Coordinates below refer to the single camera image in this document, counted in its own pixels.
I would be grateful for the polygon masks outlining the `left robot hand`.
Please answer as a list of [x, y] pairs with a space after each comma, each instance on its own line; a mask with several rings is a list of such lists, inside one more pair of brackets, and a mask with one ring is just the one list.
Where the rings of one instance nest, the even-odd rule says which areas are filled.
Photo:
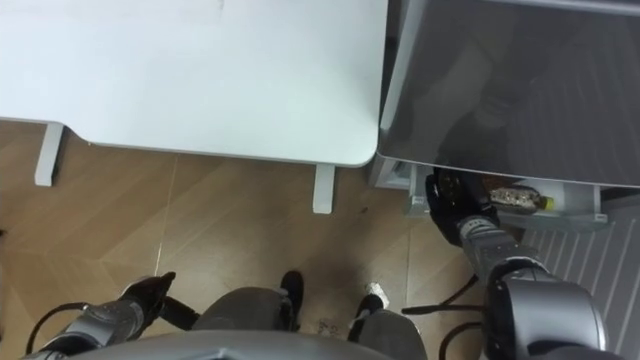
[[131, 283], [125, 288], [120, 300], [135, 303], [141, 312], [139, 332], [143, 332], [158, 318], [181, 330], [191, 330], [200, 314], [185, 303], [168, 295], [176, 273], [149, 276]]

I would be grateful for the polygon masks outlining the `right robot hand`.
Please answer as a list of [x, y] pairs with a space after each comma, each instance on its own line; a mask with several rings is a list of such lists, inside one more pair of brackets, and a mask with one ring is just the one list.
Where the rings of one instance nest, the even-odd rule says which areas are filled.
[[425, 193], [431, 219], [451, 245], [462, 246], [459, 225], [469, 217], [484, 217], [493, 225], [500, 225], [497, 210], [478, 174], [434, 168], [425, 179]]

